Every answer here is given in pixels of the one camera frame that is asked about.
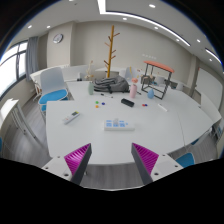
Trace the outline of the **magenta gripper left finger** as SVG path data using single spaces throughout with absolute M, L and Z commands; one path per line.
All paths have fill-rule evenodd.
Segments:
M 76 185 L 79 185 L 82 181 L 91 154 L 91 144 L 88 143 L 64 157 L 65 162 L 72 173 L 71 181 Z

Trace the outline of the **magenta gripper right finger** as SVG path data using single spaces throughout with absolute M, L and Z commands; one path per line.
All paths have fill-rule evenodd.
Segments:
M 144 185 L 153 182 L 151 173 L 159 158 L 159 155 L 141 145 L 132 144 L 131 153 L 138 168 Z

